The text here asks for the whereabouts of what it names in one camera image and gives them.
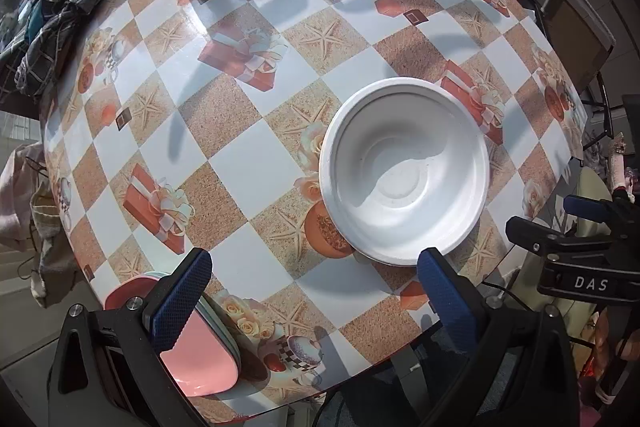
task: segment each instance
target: starfish print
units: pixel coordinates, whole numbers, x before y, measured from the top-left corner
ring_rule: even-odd
[[[322,105],[318,108],[318,110],[316,110],[311,116],[307,116],[302,109],[300,109],[299,107],[291,104],[291,110],[300,117],[300,119],[303,121],[303,123],[300,123],[298,125],[295,125],[293,127],[287,127],[286,129],[284,129],[282,131],[283,134],[297,134],[299,132],[304,131],[307,127],[309,127],[312,123],[316,122],[316,121],[320,121],[322,118],[322,114],[324,113],[324,110],[326,109],[326,107],[329,105],[329,99],[326,98],[324,99],[324,102],[322,102]]]
[[[166,53],[169,47],[173,51],[172,42],[181,41],[184,39],[184,35],[182,35],[182,21],[175,23],[174,27],[171,29],[160,28],[161,35],[161,44],[162,44],[162,55]]]
[[[476,37],[478,37],[479,39],[482,38],[482,30],[484,29],[484,24],[480,20],[479,10],[476,10],[472,17],[469,15],[463,15],[462,17],[460,17],[460,22],[466,24],[467,26],[470,26],[471,31],[476,34]]]
[[[149,115],[151,113],[159,114],[162,112],[162,108],[159,107],[154,102],[154,98],[156,96],[156,92],[158,92],[158,84],[152,89],[151,93],[148,96],[143,96],[140,93],[136,93],[136,98],[138,102],[140,102],[140,106],[135,110],[131,111],[131,116],[137,116],[142,114],[142,129],[146,127],[146,123],[149,120]]]
[[[300,385],[295,383],[294,381],[292,381],[291,384],[283,384],[281,387],[271,387],[270,385],[268,385],[267,389],[272,389],[273,391],[276,391],[278,393],[278,398],[280,399],[281,404],[300,400],[312,394],[318,393],[318,390],[315,387]]]
[[[304,229],[306,212],[300,216],[297,222],[287,216],[287,214],[279,208],[276,208],[276,214],[278,214],[280,219],[282,219],[287,225],[287,230],[285,232],[271,233],[267,239],[293,239],[293,244],[296,248],[296,259],[297,261],[300,261],[302,258],[302,240],[306,239]]]
[[[307,326],[306,324],[298,321],[298,314],[302,309],[302,306],[305,304],[305,301],[300,301],[296,304],[296,307],[289,313],[289,315],[285,315],[279,309],[274,307],[271,304],[267,304],[267,308],[270,309],[273,313],[275,313],[278,318],[275,322],[278,322],[284,328],[285,335],[293,335],[293,328],[299,328],[300,330],[306,330],[309,333],[313,333],[313,328]]]
[[[484,82],[487,86],[491,87],[491,89],[496,90],[498,94],[498,99],[500,100],[500,102],[504,102],[504,100],[502,99],[502,95],[500,94],[500,90],[498,89],[498,86],[495,85],[494,71],[491,69],[491,66],[487,65],[487,67],[484,68],[484,72],[482,73],[476,68],[473,68],[473,70],[474,70],[474,73],[478,76],[478,78],[480,78],[482,82]]]
[[[489,232],[484,234],[484,237],[481,241],[473,241],[472,239],[467,239],[468,243],[473,242],[473,250],[471,253],[471,257],[466,261],[473,261],[475,263],[474,275],[478,275],[480,273],[480,268],[482,267],[482,261],[484,259],[496,259],[497,255],[488,249],[489,244]]]
[[[124,202],[124,198],[127,195],[127,188],[129,187],[129,175],[125,174],[124,169],[119,171],[111,180],[111,190],[113,190],[113,195],[116,198],[116,201],[120,204]],[[114,185],[118,184],[118,190],[114,190]]]
[[[504,168],[505,164],[506,162],[501,162],[498,159],[498,146],[495,143],[492,143],[491,149],[489,151],[489,167],[492,172],[492,177],[495,174],[500,174],[502,172],[505,172],[506,171],[506,169]]]
[[[66,111],[65,111],[66,123],[71,122],[72,115],[74,115],[80,109],[80,104],[78,102],[78,98],[80,98],[80,93],[75,91],[73,93],[73,95],[71,96],[71,100],[69,101],[68,105],[66,106]]]
[[[318,30],[313,26],[310,26],[305,23],[306,29],[311,31],[315,36],[310,39],[307,39],[306,41],[300,41],[300,44],[319,44],[320,51],[322,53],[322,60],[325,60],[329,52],[329,44],[338,44],[338,45],[346,44],[346,42],[343,41],[342,39],[339,39],[338,37],[334,37],[332,35],[333,31],[338,25],[338,22],[340,22],[340,20],[336,19],[322,30]]]
[[[123,256],[122,262],[118,266],[117,275],[122,275],[127,279],[131,279],[136,275],[140,275],[141,269],[142,256],[140,255],[140,252],[137,252],[131,261]]]

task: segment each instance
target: bowl rim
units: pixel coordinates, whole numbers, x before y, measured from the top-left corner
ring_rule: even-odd
[[[384,78],[383,80],[372,82],[368,86],[365,86],[362,89],[358,90],[356,93],[352,94],[335,113],[332,121],[327,127],[327,131],[324,135],[324,140],[322,141],[322,149],[320,151],[320,161],[318,169],[320,192],[322,194],[322,199],[324,200],[324,205],[327,209],[327,212],[329,213],[329,216],[334,222],[334,225],[338,232],[342,234],[342,237],[344,237],[355,250],[359,251],[370,259],[391,266],[415,266],[417,264],[420,252],[417,252],[415,254],[415,258],[399,259],[397,257],[388,256],[384,253],[368,250],[366,248],[367,245],[363,245],[359,242],[358,239],[354,238],[354,235],[350,233],[349,227],[345,226],[346,214],[338,201],[337,191],[335,187],[335,177],[333,175],[337,146],[340,143],[342,133],[347,124],[351,121],[354,115],[356,115],[369,102],[372,102],[376,98],[379,98],[376,96],[376,93],[393,86],[418,87],[420,89],[430,90],[440,97],[447,99],[450,103],[452,103],[460,110],[460,113],[462,113],[462,115],[464,115],[463,118],[466,119],[466,123],[468,124],[467,127],[472,134],[472,139],[475,138],[478,144],[478,150],[481,155],[478,178],[482,182],[481,188],[478,192],[481,193],[481,197],[477,198],[476,200],[476,208],[473,212],[473,217],[468,220],[468,223],[466,224],[464,229],[461,229],[459,237],[456,240],[452,241],[452,243],[448,247],[444,248],[440,252],[443,255],[451,252],[455,247],[460,245],[460,243],[465,240],[466,236],[476,225],[476,222],[478,222],[480,214],[484,209],[490,181],[489,155],[486,149],[486,144],[484,142],[484,134],[478,127],[478,124],[476,123],[474,118],[471,116],[471,113],[469,113],[469,111],[463,105],[463,103],[460,102],[460,100],[453,96],[449,91],[429,82],[428,80],[421,80],[420,78],[413,78],[410,76],[394,76],[391,78]]]

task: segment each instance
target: plaid bag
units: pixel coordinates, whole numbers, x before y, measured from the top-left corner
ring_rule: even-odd
[[[0,54],[0,100],[39,99],[57,80],[73,34],[101,0],[33,0],[27,23]]]

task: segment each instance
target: table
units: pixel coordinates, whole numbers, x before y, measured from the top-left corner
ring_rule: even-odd
[[[49,93],[47,166],[102,301],[211,253],[206,293],[243,360],[231,391],[192,399],[208,420],[316,394],[437,320],[415,269],[353,253],[318,188],[339,105],[397,75],[452,92],[486,136],[486,206],[449,255],[479,283],[507,219],[533,218],[582,155],[584,108],[515,0],[104,0]]]

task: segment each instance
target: pink cloth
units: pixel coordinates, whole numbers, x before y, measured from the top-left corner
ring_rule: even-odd
[[[26,157],[43,162],[42,143],[20,145],[11,153],[0,174],[0,243],[24,251],[31,244],[31,197],[38,188],[38,174]]]

